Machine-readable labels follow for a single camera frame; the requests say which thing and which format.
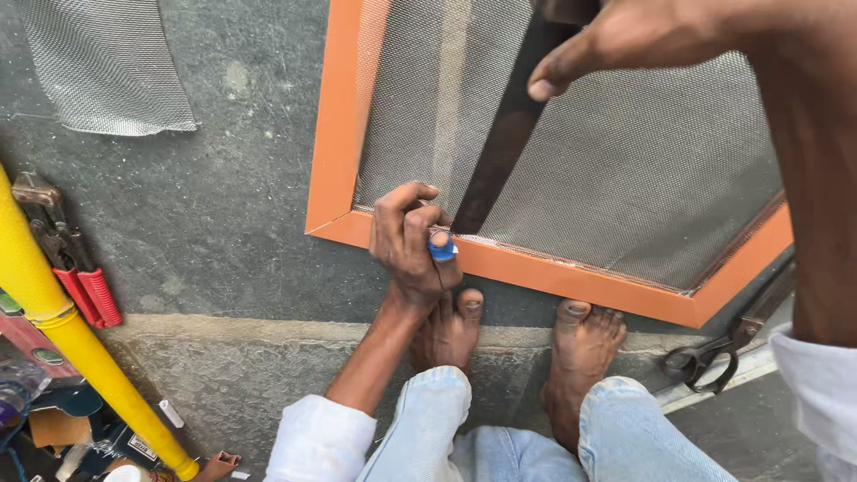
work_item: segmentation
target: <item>scissors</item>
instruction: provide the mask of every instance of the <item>scissors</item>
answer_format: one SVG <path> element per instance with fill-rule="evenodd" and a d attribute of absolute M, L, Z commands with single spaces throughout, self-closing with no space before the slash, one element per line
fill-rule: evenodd
<path fill-rule="evenodd" d="M 658 363 L 661 372 L 677 382 L 684 383 L 698 394 L 720 394 L 738 371 L 738 350 L 756 337 L 764 323 L 793 290 L 794 259 L 788 261 L 768 281 L 727 334 L 702 346 L 683 346 L 667 353 Z M 715 358 L 724 353 L 729 355 L 726 370 L 713 382 L 697 385 Z"/>

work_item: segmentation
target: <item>red handle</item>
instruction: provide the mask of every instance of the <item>red handle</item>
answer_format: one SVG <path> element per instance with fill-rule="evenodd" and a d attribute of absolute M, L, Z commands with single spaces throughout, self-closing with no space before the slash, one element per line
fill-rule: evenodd
<path fill-rule="evenodd" d="M 81 280 L 83 288 L 89 293 L 89 298 L 95 303 L 95 308 L 98 309 L 101 318 L 104 319 L 105 326 L 111 328 L 121 323 L 122 315 L 119 314 L 116 302 L 113 301 L 113 295 L 110 293 L 110 288 L 107 287 L 101 268 L 92 273 L 78 273 L 77 277 Z"/>
<path fill-rule="evenodd" d="M 69 295 L 75 301 L 75 304 L 77 304 L 77 308 L 83 313 L 83 317 L 86 318 L 87 323 L 95 328 L 103 328 L 105 326 L 104 320 L 101 319 L 101 315 L 95 310 L 93 301 L 89 298 L 87 292 L 83 290 L 81 282 L 77 279 L 77 268 L 72 268 L 69 271 L 60 271 L 54 268 L 53 272 L 63 283 L 65 291 L 69 292 Z"/>

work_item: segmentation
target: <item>blue rope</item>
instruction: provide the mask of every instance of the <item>blue rope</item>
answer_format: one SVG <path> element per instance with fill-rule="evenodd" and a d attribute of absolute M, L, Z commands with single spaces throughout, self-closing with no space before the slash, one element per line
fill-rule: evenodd
<path fill-rule="evenodd" d="M 30 412 L 30 393 L 27 391 L 27 388 L 21 385 L 18 382 L 11 382 L 2 380 L 0 381 L 0 389 L 13 389 L 17 392 L 18 396 L 24 399 L 24 407 L 21 409 L 21 419 L 18 420 L 18 425 L 9 432 L 3 440 L 0 440 L 0 455 L 9 454 L 9 457 L 12 458 L 12 462 L 15 464 L 15 468 L 18 469 L 18 478 L 21 482 L 27 482 L 27 475 L 24 473 L 24 466 L 21 464 L 21 460 L 18 458 L 17 452 L 10 445 L 12 442 L 12 437 L 15 436 L 16 433 L 24 426 L 24 422 L 27 421 L 27 414 Z"/>

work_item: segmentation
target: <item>person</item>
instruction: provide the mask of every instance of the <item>person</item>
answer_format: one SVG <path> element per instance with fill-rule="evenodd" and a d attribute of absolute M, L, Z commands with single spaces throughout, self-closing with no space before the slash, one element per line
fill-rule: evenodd
<path fill-rule="evenodd" d="M 797 261 L 793 323 L 770 345 L 826 480 L 857 479 L 855 27 L 853 0 L 610 0 L 529 83 L 530 96 L 545 101 L 594 70 L 745 52 L 788 195 Z M 410 183 L 376 204 L 370 252 L 393 280 L 327 394 L 283 411 L 266 480 L 734 480 L 639 383 L 602 379 L 626 336 L 623 315 L 571 299 L 557 310 L 542 390 L 555 441 L 502 427 L 456 437 L 470 406 L 484 301 L 464 290 L 454 303 L 455 259 L 429 255 L 430 227 L 449 223 L 425 202 L 437 194 Z M 421 372 L 402 388 L 392 425 L 365 461 L 372 415 L 409 347 Z"/>

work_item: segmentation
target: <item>orange window frame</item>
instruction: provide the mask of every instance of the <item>orange window frame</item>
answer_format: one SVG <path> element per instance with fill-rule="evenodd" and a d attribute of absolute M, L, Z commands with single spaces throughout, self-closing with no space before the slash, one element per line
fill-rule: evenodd
<path fill-rule="evenodd" d="M 369 115 L 366 99 L 371 96 L 371 87 L 358 86 L 357 78 L 358 73 L 374 76 L 385 25 L 372 29 L 376 35 L 364 36 L 364 54 L 373 51 L 375 58 L 364 55 L 360 64 L 357 46 L 362 6 L 360 0 L 330 2 L 306 233 L 368 248 L 372 216 L 352 209 Z M 567 263 L 467 239 L 455 240 L 458 264 L 466 273 L 696 328 L 792 242 L 788 205 L 783 203 L 692 296 L 687 296 Z"/>

